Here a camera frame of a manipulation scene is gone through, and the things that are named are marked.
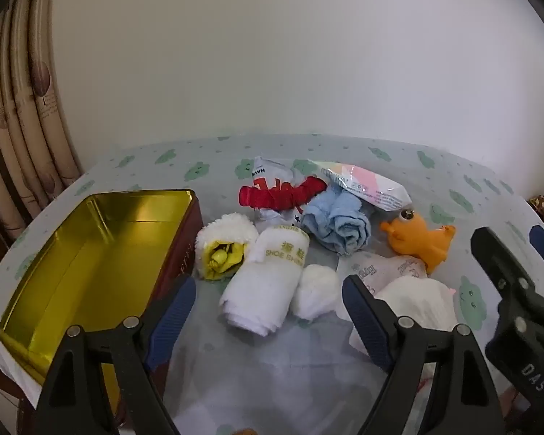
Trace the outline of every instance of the white cotton ball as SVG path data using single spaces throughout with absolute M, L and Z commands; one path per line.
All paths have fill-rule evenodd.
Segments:
M 322 265 L 308 265 L 290 303 L 294 315 L 311 321 L 334 310 L 341 292 L 341 281 L 335 270 Z

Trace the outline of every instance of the patterned fabric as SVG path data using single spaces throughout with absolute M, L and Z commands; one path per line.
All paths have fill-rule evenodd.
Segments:
M 433 148 L 362 138 L 241 136 L 167 142 L 108 155 L 64 191 L 32 222 L 0 264 L 0 319 L 36 252 L 87 195 L 142 189 L 195 190 L 204 222 L 251 209 L 238 204 L 251 186 L 252 158 L 261 155 L 314 173 L 314 161 L 373 170 L 403 184 L 413 206 L 433 228 L 454 224 L 446 262 L 432 278 L 457 289 L 456 316 L 483 347 L 497 323 L 498 294 L 470 253 L 477 227 L 490 226 L 544 295 L 544 262 L 528 241 L 540 219 L 524 199 L 489 169 Z M 384 236 L 369 249 L 383 251 Z M 311 240 L 307 263 L 336 269 L 337 256 Z M 285 435 L 355 434 L 384 382 L 384 374 L 353 350 L 351 323 L 334 313 L 313 323 L 289 316 L 273 336 L 261 338 L 226 326 L 218 301 L 226 282 L 199 282 L 198 299 L 174 349 L 165 404 L 182 433 L 232 433 L 250 427 Z M 0 366 L 24 389 L 30 377 L 0 343 Z M 505 379 L 491 369 L 499 392 Z M 412 420 L 425 404 L 417 402 Z M 408 424 L 409 433 L 414 424 Z

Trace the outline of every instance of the white wall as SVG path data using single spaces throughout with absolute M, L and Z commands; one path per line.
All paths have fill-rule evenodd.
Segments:
M 526 0 L 53 0 L 52 18 L 85 168 L 114 146 L 319 132 L 544 189 L 544 26 Z

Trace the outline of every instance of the toy eye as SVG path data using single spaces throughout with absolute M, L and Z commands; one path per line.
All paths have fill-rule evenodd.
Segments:
M 401 219 L 402 221 L 410 221 L 411 219 L 413 219 L 413 216 L 415 216 L 415 213 L 412 209 L 403 209 L 399 213 L 399 219 Z

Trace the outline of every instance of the blue gripper pad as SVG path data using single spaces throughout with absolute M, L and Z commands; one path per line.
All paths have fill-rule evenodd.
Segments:
M 371 360 L 381 369 L 389 371 L 393 359 L 389 353 L 387 335 L 350 277 L 343 281 L 342 293 L 345 307 Z
M 145 359 L 145 365 L 149 370 L 156 370 L 159 365 L 171 358 L 173 346 L 194 302 L 195 281 L 192 277 L 187 277 L 149 338 Z

